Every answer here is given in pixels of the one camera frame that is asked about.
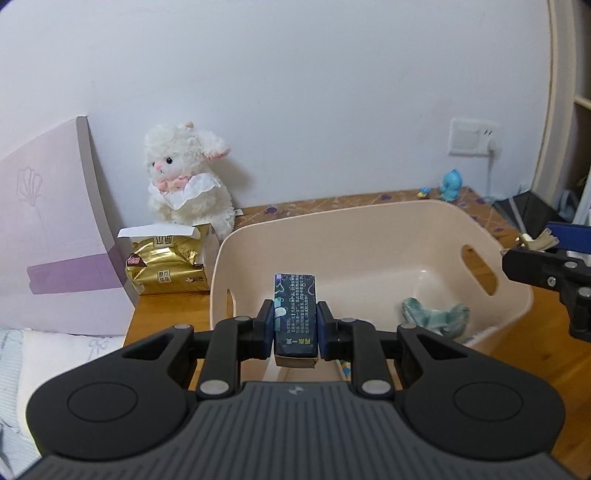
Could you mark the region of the dark blue patterned pack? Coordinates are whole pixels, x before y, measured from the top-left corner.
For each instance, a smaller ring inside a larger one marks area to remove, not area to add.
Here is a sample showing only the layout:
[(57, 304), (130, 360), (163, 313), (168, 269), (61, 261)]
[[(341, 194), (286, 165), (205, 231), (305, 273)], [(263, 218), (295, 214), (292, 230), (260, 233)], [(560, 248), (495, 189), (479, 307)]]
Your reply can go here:
[(274, 339), (276, 365), (312, 369), (318, 362), (315, 276), (274, 276)]

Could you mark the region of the green checkered cloth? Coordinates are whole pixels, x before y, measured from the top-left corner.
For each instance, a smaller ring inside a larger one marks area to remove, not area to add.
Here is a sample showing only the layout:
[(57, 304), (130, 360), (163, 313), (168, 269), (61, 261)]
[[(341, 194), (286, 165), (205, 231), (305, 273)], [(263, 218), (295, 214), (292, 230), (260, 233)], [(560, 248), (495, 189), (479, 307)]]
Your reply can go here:
[(406, 324), (419, 326), (451, 340), (464, 334), (470, 320), (470, 309), (463, 303), (450, 310), (438, 310), (425, 307), (413, 297), (402, 302), (402, 313)]

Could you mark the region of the black box beside table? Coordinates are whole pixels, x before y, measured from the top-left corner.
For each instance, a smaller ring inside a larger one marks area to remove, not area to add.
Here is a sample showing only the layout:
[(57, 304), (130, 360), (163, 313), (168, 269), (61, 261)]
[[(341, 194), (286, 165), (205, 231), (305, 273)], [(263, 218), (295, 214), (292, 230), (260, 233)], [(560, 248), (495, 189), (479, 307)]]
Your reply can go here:
[(556, 210), (531, 191), (497, 200), (493, 206), (516, 229), (524, 227), (532, 237), (538, 237), (548, 223), (565, 223)]

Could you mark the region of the beige plastic storage basket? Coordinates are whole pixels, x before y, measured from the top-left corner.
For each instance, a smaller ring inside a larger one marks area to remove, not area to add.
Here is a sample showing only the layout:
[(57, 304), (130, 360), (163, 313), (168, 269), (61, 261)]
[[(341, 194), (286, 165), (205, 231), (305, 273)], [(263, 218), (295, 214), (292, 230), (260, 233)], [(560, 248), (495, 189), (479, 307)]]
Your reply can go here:
[(436, 200), (370, 205), (243, 226), (221, 244), (212, 324), (254, 316), (277, 273), (315, 277), (336, 318), (394, 331), (410, 297), (430, 309), (470, 309), (460, 343), (489, 354), (528, 313), (530, 287), (502, 271), (501, 244), (468, 213)]

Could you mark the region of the white open cardboard box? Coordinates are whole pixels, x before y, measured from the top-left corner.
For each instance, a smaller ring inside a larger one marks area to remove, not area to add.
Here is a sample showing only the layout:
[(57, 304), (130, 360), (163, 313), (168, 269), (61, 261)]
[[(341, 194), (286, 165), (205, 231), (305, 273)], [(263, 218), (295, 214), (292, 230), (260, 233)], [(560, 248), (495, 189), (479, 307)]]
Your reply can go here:
[(132, 243), (137, 242), (148, 237), (161, 236), (186, 236), (195, 239), (200, 239), (204, 242), (204, 256), (206, 262), (206, 272), (208, 274), (209, 286), (211, 286), (214, 264), (218, 254), (219, 242), (214, 228), (209, 224), (198, 226), (186, 226), (169, 223), (157, 223), (150, 225), (143, 225), (138, 227), (128, 227), (119, 230), (117, 237), (119, 239), (126, 239)]

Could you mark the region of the gold snack bag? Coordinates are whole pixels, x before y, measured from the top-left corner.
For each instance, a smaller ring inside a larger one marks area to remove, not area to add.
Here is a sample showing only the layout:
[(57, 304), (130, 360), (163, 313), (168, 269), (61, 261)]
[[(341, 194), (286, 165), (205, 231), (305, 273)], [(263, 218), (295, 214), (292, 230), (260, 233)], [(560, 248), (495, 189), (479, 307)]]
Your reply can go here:
[(133, 242), (125, 273), (139, 295), (208, 292), (204, 242), (186, 236)]

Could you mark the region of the blue bird figurine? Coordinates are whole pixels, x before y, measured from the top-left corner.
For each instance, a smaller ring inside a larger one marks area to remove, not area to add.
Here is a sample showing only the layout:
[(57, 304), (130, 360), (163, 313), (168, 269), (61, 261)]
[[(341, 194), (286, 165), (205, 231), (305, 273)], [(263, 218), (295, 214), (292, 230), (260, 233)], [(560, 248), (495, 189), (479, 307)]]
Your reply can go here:
[(453, 169), (444, 175), (439, 188), (440, 199), (445, 202), (454, 202), (460, 197), (463, 187), (463, 178), (457, 169)]

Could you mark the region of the white plush lamb toy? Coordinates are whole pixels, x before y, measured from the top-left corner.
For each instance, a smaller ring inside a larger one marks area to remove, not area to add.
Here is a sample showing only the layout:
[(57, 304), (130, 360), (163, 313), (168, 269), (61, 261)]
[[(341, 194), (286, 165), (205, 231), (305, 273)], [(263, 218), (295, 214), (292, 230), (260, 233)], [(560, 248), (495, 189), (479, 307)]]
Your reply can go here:
[(211, 164), (229, 153), (228, 143), (193, 123), (157, 125), (144, 137), (149, 178), (148, 209), (161, 223), (208, 224), (224, 240), (235, 227), (228, 188)]

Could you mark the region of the small duck figurine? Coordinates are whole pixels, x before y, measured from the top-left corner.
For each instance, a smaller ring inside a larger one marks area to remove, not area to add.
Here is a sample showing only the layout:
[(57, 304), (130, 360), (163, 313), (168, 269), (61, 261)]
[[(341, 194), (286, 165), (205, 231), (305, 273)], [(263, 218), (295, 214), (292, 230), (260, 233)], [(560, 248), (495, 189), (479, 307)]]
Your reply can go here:
[(418, 192), (417, 196), (419, 199), (429, 199), (431, 197), (431, 192), (431, 188), (424, 187)]

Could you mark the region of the white bed pillow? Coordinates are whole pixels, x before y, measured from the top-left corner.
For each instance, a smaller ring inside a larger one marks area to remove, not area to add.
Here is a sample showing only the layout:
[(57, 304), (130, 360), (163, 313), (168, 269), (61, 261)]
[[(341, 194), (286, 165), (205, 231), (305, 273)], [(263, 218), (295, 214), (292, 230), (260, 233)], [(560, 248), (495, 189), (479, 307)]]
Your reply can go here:
[(32, 394), (48, 380), (122, 347), (122, 336), (1, 330), (1, 477), (14, 479), (40, 454), (26, 421)]

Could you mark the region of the wooden wardrobe frame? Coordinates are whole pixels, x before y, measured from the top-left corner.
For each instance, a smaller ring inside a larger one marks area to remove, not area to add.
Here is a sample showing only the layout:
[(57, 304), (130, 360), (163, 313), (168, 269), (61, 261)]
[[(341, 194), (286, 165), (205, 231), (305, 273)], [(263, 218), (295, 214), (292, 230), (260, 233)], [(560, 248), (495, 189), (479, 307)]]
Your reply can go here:
[(550, 1), (547, 116), (532, 190), (560, 209), (580, 188), (572, 221), (590, 223), (590, 3)]

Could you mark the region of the white wall switch socket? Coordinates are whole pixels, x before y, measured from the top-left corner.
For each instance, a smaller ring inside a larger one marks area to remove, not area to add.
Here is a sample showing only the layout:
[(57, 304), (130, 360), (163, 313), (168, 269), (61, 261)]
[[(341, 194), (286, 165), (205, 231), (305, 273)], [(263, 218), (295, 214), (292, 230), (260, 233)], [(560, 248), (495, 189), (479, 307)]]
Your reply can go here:
[(490, 157), (501, 145), (501, 125), (492, 121), (453, 118), (448, 154), (463, 157)]

